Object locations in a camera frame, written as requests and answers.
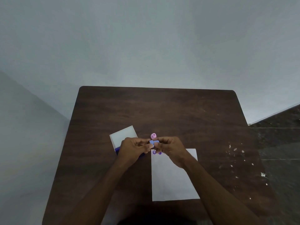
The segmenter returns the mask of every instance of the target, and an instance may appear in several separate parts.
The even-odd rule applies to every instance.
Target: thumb
[[[154,143],[154,146],[158,149],[167,149],[168,148],[167,144],[162,144],[162,143],[157,143],[157,142]]]
[[[148,153],[148,151],[151,151],[151,149],[153,148],[152,144],[147,144],[147,145],[143,145],[140,146],[139,149],[143,152],[143,153]]]

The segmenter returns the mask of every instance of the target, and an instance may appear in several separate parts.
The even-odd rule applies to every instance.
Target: right hand
[[[171,161],[180,168],[183,167],[186,160],[193,158],[191,154],[185,149],[181,140],[177,136],[156,137],[153,140],[159,140],[160,142],[154,143],[154,146],[157,148],[156,153],[165,153],[170,157]]]

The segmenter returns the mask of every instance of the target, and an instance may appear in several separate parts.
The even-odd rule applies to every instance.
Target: pink stamp cap
[[[155,134],[155,133],[152,133],[152,134],[151,134],[151,139],[154,139],[154,138],[156,138],[156,134]]]

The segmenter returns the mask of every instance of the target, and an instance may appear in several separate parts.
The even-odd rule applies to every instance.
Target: paper sheet
[[[176,166],[166,154],[153,154],[153,151],[152,201],[200,199],[185,170]],[[197,159],[196,149],[188,148],[187,151]]]

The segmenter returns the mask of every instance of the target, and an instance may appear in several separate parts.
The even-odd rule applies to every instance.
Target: forearm
[[[60,224],[100,224],[114,189],[126,170],[127,165],[117,159],[104,177],[87,193]]]
[[[261,224],[260,219],[210,176],[197,160],[187,159],[183,168],[215,225]]]

